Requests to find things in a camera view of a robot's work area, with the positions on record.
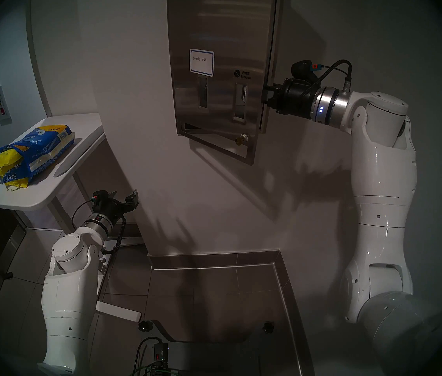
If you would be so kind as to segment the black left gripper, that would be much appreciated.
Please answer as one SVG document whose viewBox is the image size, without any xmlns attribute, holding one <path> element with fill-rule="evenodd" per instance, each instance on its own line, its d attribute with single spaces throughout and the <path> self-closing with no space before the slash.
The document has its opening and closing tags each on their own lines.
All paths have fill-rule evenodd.
<svg viewBox="0 0 442 376">
<path fill-rule="evenodd" d="M 108 193 L 108 199 L 102 201 L 102 215 L 111 223 L 117 223 L 117 221 L 128 212 L 128 207 L 129 209 L 136 209 L 139 205 L 137 190 L 132 191 L 132 193 L 125 198 L 125 202 L 115 200 L 116 193 L 117 191 Z"/>
</svg>

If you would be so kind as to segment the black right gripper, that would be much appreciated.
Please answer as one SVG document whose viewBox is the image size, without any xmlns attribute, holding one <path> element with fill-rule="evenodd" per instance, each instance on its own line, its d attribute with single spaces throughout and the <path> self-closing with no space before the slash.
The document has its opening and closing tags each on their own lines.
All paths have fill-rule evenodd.
<svg viewBox="0 0 442 376">
<path fill-rule="evenodd" d="M 307 80 L 287 78 L 283 84 L 264 86 L 264 90 L 274 92 L 266 104 L 276 113 L 311 119 L 311 107 L 320 88 L 320 82 L 311 84 Z"/>
</svg>

